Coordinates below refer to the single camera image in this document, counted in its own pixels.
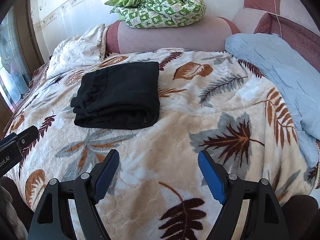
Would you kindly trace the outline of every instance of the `dark blue gripper pad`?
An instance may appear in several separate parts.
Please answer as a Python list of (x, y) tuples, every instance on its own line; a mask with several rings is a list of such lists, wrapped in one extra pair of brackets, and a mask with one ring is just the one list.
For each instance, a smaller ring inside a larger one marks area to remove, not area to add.
[(96, 203), (99, 203), (99, 200), (103, 199), (108, 191), (108, 188), (111, 184), (113, 176), (116, 173), (116, 170), (119, 166), (120, 156), (117, 151), (113, 152), (108, 164), (104, 167), (100, 176), (96, 180), (96, 191), (95, 195), (93, 196), (93, 200)]
[(205, 181), (209, 186), (213, 198), (218, 200), (221, 205), (224, 205), (226, 196), (223, 191), (223, 183), (217, 176), (217, 173), (214, 171), (203, 152), (199, 152), (198, 154), (198, 165)]

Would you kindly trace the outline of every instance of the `white cord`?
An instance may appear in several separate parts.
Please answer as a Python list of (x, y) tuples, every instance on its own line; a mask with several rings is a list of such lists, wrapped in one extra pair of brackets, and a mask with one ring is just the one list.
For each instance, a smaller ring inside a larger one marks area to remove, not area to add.
[(278, 23), (279, 23), (279, 26), (280, 26), (280, 35), (281, 35), (281, 39), (282, 39), (281, 24), (280, 24), (280, 21), (279, 21), (279, 18), (278, 18), (278, 14), (277, 14), (276, 0), (275, 0), (275, 9), (276, 9), (276, 16), (277, 16), (277, 20), (278, 20)]

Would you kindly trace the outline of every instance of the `rolled comforter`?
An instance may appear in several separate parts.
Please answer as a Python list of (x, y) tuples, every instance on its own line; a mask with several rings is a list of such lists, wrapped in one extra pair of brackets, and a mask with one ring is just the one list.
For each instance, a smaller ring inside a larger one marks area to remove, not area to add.
[(115, 6), (110, 13), (132, 28), (186, 26), (199, 21), (205, 14), (203, 0), (109, 0)]

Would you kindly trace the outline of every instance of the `blue sheet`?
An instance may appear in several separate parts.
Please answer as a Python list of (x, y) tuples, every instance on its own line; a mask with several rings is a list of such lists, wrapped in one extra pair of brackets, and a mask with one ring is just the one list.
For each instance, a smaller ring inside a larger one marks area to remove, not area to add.
[(299, 148), (310, 168), (319, 155), (320, 73), (277, 34), (234, 34), (225, 49), (257, 66), (279, 89), (297, 130)]

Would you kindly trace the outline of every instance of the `green checkered quilt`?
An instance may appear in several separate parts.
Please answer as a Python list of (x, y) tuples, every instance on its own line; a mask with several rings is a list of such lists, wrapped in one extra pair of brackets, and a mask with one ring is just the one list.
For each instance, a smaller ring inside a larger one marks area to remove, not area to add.
[(180, 27), (199, 21), (205, 14), (203, 0), (109, 0), (120, 19), (132, 28)]

